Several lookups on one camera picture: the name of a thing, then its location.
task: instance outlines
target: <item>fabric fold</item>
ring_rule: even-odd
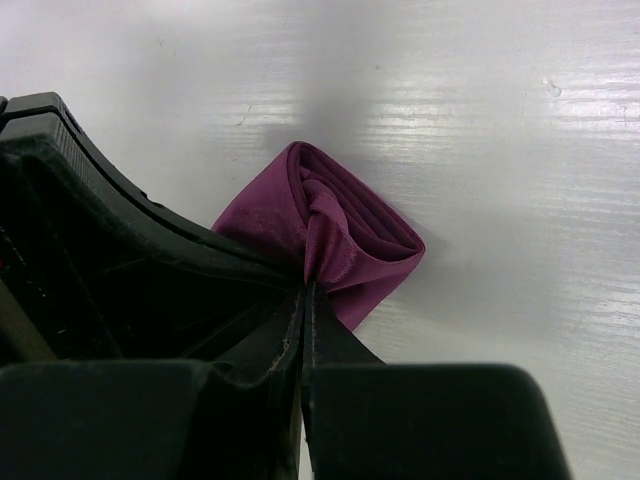
[[[213,230],[298,267],[354,330],[416,267],[418,234],[318,148],[289,145],[227,207]]]

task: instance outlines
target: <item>folded fabric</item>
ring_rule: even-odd
[[[425,252],[418,234],[335,160],[289,145],[213,230],[317,281],[350,330],[404,281]]]

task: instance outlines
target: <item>clamp jaw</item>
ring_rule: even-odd
[[[385,365],[301,278],[0,97],[0,477],[292,480],[304,421],[319,480],[569,478],[525,372]]]

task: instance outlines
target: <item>white table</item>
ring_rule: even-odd
[[[358,336],[524,367],[577,479],[640,478],[639,2],[3,0],[0,94],[48,90],[206,226],[323,148],[429,248]]]

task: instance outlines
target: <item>wood grain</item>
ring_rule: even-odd
[[[576,478],[630,480],[639,25],[633,0],[5,0],[0,93],[58,91],[207,226],[287,143],[317,144],[429,248],[360,338],[392,362],[528,369]]]

